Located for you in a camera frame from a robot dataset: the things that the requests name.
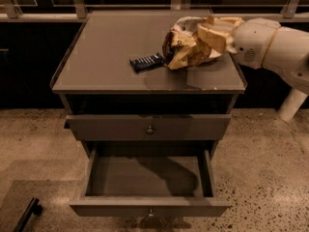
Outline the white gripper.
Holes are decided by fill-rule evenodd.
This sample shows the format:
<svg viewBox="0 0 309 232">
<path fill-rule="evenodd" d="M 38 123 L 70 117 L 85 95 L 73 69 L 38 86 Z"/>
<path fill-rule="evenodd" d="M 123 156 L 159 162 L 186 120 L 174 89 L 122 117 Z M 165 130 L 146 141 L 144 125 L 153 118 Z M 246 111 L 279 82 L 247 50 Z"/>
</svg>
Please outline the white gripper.
<svg viewBox="0 0 309 232">
<path fill-rule="evenodd" d="M 206 27 L 199 25 L 198 38 L 220 54 L 234 51 L 241 65 L 259 69 L 281 24 L 274 20 L 254 18 L 244 22 L 241 17 L 209 16 Z"/>
</svg>

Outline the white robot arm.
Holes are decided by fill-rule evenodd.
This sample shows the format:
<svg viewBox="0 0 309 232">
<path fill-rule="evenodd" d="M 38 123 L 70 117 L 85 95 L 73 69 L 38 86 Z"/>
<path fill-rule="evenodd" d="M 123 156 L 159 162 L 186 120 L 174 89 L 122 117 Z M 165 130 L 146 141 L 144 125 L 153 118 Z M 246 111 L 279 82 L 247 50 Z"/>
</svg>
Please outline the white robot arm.
<svg viewBox="0 0 309 232">
<path fill-rule="evenodd" d="M 293 119 L 309 96 L 309 33 L 285 27 L 275 20 L 208 16 L 197 26 L 198 38 L 220 54 L 257 70 L 278 74 L 292 87 L 278 115 Z"/>
</svg>

